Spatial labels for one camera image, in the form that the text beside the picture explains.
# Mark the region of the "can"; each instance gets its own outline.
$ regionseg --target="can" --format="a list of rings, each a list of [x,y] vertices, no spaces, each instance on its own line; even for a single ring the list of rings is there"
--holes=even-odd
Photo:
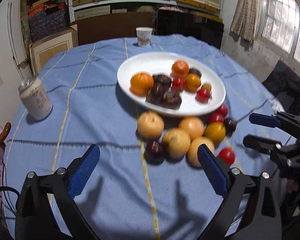
[[[18,90],[22,103],[35,120],[43,120],[51,113],[52,103],[40,78],[31,77],[23,80]]]

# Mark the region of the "framed picture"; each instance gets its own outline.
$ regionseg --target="framed picture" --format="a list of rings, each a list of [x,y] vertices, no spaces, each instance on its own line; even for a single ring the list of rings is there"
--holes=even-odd
[[[78,46],[76,26],[51,34],[29,45],[31,69],[38,75],[49,59],[57,53]]]

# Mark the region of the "blue tablecloth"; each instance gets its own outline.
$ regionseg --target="blue tablecloth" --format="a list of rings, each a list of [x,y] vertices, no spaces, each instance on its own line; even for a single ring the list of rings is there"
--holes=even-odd
[[[226,86],[229,116],[240,119],[251,110],[272,114],[273,95],[239,64],[218,49],[181,35],[153,36],[148,47],[136,38],[100,41],[58,53],[39,77],[53,103],[50,116],[34,122],[20,106],[5,152],[7,185],[21,191],[28,172],[38,175],[67,167],[91,144],[101,156],[84,191],[75,197],[82,214],[101,239],[194,240],[222,202],[205,173],[182,160],[152,166],[143,158],[143,142],[136,137],[136,117],[145,111],[117,85],[117,70],[134,55],[167,51],[192,57],[210,67]],[[178,125],[177,119],[165,122]],[[245,118],[216,150],[233,147],[244,173],[272,173],[275,164],[266,155],[245,149],[247,134],[275,138],[289,135],[279,129],[252,125]],[[9,194],[14,205],[16,197]],[[69,234],[55,200],[51,205],[60,229]],[[8,220],[14,236],[14,220]]]

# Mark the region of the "silver bolt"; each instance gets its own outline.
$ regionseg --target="silver bolt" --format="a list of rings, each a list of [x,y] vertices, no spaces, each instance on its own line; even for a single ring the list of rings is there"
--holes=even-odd
[[[27,177],[29,179],[32,179],[34,177],[34,172],[33,171],[29,172],[28,175],[27,175]]]
[[[267,172],[263,172],[262,177],[264,177],[265,179],[269,179],[270,176]]]
[[[66,172],[65,168],[59,168],[59,169],[57,169],[57,174],[59,174],[59,175],[65,174],[65,172]]]
[[[233,168],[233,169],[231,169],[231,172],[232,172],[234,175],[240,174],[240,170],[239,170],[238,168]]]

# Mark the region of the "white cup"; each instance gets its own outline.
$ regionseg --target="white cup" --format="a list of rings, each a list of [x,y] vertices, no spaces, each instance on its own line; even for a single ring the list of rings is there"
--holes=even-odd
[[[136,28],[138,46],[145,47],[150,44],[152,28],[149,27],[138,27]]]

